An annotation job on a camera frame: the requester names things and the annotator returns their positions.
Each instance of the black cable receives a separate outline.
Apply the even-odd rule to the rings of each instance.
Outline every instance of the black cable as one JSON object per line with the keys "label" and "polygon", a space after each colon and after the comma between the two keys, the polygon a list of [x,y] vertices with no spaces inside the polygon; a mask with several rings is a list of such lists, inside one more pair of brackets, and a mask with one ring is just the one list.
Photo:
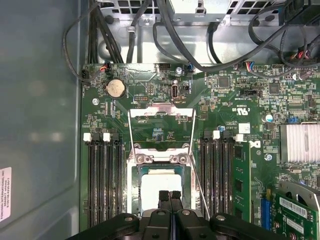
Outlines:
{"label": "black cable", "polygon": [[160,43],[158,42],[158,32],[157,32],[157,26],[164,26],[164,24],[162,22],[156,22],[155,24],[153,24],[152,26],[152,34],[153,34],[153,41],[154,41],[154,44],[156,46],[156,48],[159,50],[160,53],[162,53],[163,55],[167,56],[168,58],[174,60],[175,62],[177,63],[181,63],[181,64],[184,64],[184,65],[187,65],[188,62],[187,61],[184,61],[180,58],[177,58],[173,55],[171,55],[170,53],[168,53],[161,45]]}
{"label": "black cable", "polygon": [[[274,6],[271,6],[270,8],[270,11],[272,11],[272,9],[274,10],[277,10],[279,9],[279,7],[281,7],[281,5],[274,5]],[[254,21],[256,19],[253,18],[252,21],[250,21],[250,24],[249,24],[249,27],[248,27],[248,32],[249,32],[249,36],[251,38],[251,40],[257,44],[258,46],[261,45],[264,41],[262,41],[257,35],[256,33],[254,32]],[[280,56],[280,50],[278,48],[276,48],[275,46],[271,45],[271,44],[268,44],[267,46],[265,46],[266,49],[269,49],[271,51],[273,51],[277,56],[278,58],[281,60],[281,56]]]}
{"label": "black cable", "polygon": [[114,51],[114,47],[111,45],[110,39],[107,36],[107,33],[105,32],[105,29],[102,27],[102,24],[98,19],[97,19],[97,26],[100,29],[101,35],[102,35],[103,40],[105,42],[106,49],[108,50],[108,52],[110,54],[111,60],[113,61],[113,63],[118,64],[119,63],[119,59],[116,56],[116,53]]}
{"label": "black cable", "polygon": [[217,56],[215,49],[214,49],[214,33],[217,31],[219,26],[219,22],[211,22],[207,28],[208,33],[208,45],[209,45],[209,51],[211,53],[211,56],[213,57],[213,60],[217,64],[222,64],[219,57]]}
{"label": "black cable", "polygon": [[100,26],[99,28],[100,28],[101,33],[105,32],[106,35],[107,35],[107,39],[110,42],[111,48],[109,48],[107,46],[107,50],[109,51],[110,55],[111,55],[111,52],[114,51],[114,55],[115,55],[115,57],[117,59],[117,61],[116,61],[117,63],[123,63],[124,60],[122,59],[122,56],[121,56],[120,50],[118,48],[118,45],[116,43],[115,37],[112,34],[108,24],[106,23],[104,15],[102,14],[100,7],[97,8],[94,11],[94,13],[95,13],[95,17],[96,17],[96,21],[98,23],[98,26]]}
{"label": "black cable", "polygon": [[[175,28],[170,20],[170,16],[168,14],[168,11],[166,9],[166,3],[165,0],[156,0],[157,5],[158,5],[158,9],[160,11],[160,15],[161,15],[161,19],[163,20],[165,27],[173,41],[173,43],[175,44],[175,46],[178,48],[178,50],[181,52],[181,54],[192,64],[194,65],[194,67],[196,67],[197,69],[199,69],[202,72],[218,72],[220,70],[224,70],[226,68],[229,68],[231,66],[234,66],[240,62],[243,62],[251,57],[253,57],[254,55],[256,55],[257,53],[259,53],[266,45],[268,45],[269,43],[271,43],[274,39],[276,39],[283,31],[285,31],[288,28],[288,24],[285,24],[284,26],[282,26],[280,29],[278,29],[275,33],[273,33],[267,40],[265,40],[261,45],[257,46],[255,49],[251,50],[250,52],[248,52],[247,54],[233,60],[227,63],[223,63],[223,64],[218,64],[215,66],[201,66],[196,60],[195,58],[190,54],[190,52],[188,51],[188,49],[184,46],[184,44],[182,43],[179,35],[177,34],[177,32],[175,31]],[[259,11],[253,19],[256,19],[258,16],[260,16],[261,14],[264,14],[266,12],[270,11],[270,7],[266,7],[264,9],[262,9],[261,11]]]}
{"label": "black cable", "polygon": [[98,63],[98,42],[97,42],[97,22],[95,15],[90,14],[89,20],[89,32],[88,32],[88,51],[87,51],[87,63]]}
{"label": "black cable", "polygon": [[[306,30],[301,26],[299,27],[300,28],[300,31],[302,33],[302,36],[303,36],[303,56],[304,54],[307,52],[308,50],[308,44],[307,44],[307,34],[306,34]],[[285,38],[286,38],[286,35],[287,35],[287,30],[283,32],[282,34],[282,37],[281,37],[281,41],[280,41],[280,59],[283,61],[284,57],[283,57],[283,48],[284,48],[284,44],[285,44]],[[296,66],[299,66],[302,62],[303,62],[303,57],[300,58],[298,60],[298,62],[296,63],[296,65],[294,65],[295,67]],[[278,74],[278,75],[264,75],[264,74],[260,74],[258,72],[254,72],[254,71],[250,71],[250,73],[254,76],[257,76],[259,78],[267,78],[267,79],[274,79],[274,78],[280,78],[280,77],[284,77],[288,74],[290,74],[293,70],[295,70],[295,67],[291,67],[289,68],[289,70],[281,73],[281,74]]]}
{"label": "black cable", "polygon": [[[152,0],[144,0],[142,6],[139,8],[138,12],[135,14],[134,19],[131,23],[131,27],[136,27],[139,19],[141,18],[142,14],[145,13],[147,8],[149,7],[149,4],[152,2]],[[136,33],[135,32],[130,32],[129,33],[129,49],[128,53],[126,55],[126,63],[130,64],[132,63],[132,58],[134,56],[134,49],[135,49],[135,38],[136,38]]]}
{"label": "black cable", "polygon": [[311,55],[311,52],[314,50],[316,46],[320,45],[320,35],[318,35],[315,39],[313,39],[309,44],[308,44],[308,51],[309,54]]}
{"label": "black cable", "polygon": [[77,79],[81,80],[82,82],[85,83],[90,83],[92,80],[94,80],[97,76],[99,76],[100,74],[100,70],[95,72],[90,78],[83,78],[80,75],[78,75],[77,71],[75,70],[74,66],[72,65],[72,62],[70,60],[69,57],[69,53],[68,53],[68,49],[67,49],[67,35],[68,32],[70,31],[71,28],[73,28],[76,24],[78,24],[82,19],[84,19],[85,17],[87,17],[94,9],[96,9],[96,7],[98,7],[99,3],[95,2],[94,4],[92,4],[92,6],[88,9],[88,11],[79,16],[63,33],[62,36],[62,50],[63,50],[63,55],[65,57],[66,63],[70,69],[70,71],[72,72],[72,74],[74,76],[76,76]]}

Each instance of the capacitor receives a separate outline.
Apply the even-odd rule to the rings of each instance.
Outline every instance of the capacitor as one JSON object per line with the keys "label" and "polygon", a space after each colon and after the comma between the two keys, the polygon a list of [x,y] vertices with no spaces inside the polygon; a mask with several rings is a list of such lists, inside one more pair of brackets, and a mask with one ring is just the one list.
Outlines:
{"label": "capacitor", "polygon": [[219,125],[216,129],[219,130],[222,133],[223,131],[226,130],[226,127]]}
{"label": "capacitor", "polygon": [[271,114],[267,114],[262,117],[262,122],[272,123],[273,119],[274,119],[274,117]]}

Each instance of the barcode sticker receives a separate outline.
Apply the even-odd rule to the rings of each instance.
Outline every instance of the barcode sticker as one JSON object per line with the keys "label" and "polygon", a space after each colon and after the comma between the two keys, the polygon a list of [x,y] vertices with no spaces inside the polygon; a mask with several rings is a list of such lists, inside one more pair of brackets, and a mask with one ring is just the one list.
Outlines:
{"label": "barcode sticker", "polygon": [[303,226],[300,226],[299,224],[297,224],[296,222],[292,221],[289,218],[286,218],[286,224],[288,224],[290,227],[294,228],[295,230],[297,230],[299,233],[304,234],[305,230]]}
{"label": "barcode sticker", "polygon": [[289,202],[288,200],[283,199],[282,197],[280,197],[280,205],[284,206],[285,208],[291,210],[292,212],[299,214],[300,216],[304,217],[304,218],[308,218],[308,212],[307,210],[305,210],[304,208]]}
{"label": "barcode sticker", "polygon": [[11,215],[11,167],[0,169],[0,222]]}

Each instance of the white label sticker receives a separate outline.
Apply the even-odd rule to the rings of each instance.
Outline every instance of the white label sticker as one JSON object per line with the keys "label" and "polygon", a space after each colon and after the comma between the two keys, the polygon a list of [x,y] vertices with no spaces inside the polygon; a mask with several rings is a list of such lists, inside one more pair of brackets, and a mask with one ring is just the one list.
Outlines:
{"label": "white label sticker", "polygon": [[0,222],[11,214],[11,167],[0,169]]}
{"label": "white label sticker", "polygon": [[289,218],[286,218],[286,224],[288,224],[290,227],[294,228],[295,230],[297,230],[299,233],[304,234],[305,230],[303,226],[300,226],[299,224],[297,224],[296,222],[292,221]]}
{"label": "white label sticker", "polygon": [[292,212],[299,214],[300,216],[304,217],[304,218],[308,218],[308,213],[307,210],[305,210],[304,208],[289,202],[288,200],[283,199],[282,197],[280,197],[280,205],[284,206],[285,208],[291,210]]}
{"label": "white label sticker", "polygon": [[250,134],[250,123],[239,123],[239,134]]}

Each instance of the blue connector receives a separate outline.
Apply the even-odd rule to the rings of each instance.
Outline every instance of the blue connector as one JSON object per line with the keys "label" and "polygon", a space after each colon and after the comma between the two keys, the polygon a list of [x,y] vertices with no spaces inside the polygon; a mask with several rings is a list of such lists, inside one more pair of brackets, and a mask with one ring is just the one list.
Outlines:
{"label": "blue connector", "polygon": [[271,223],[270,223],[270,201],[266,198],[261,199],[261,227],[267,230],[271,230]]}
{"label": "blue connector", "polygon": [[289,124],[296,124],[298,122],[299,122],[299,118],[297,116],[292,116],[292,117],[289,117],[288,119]]}

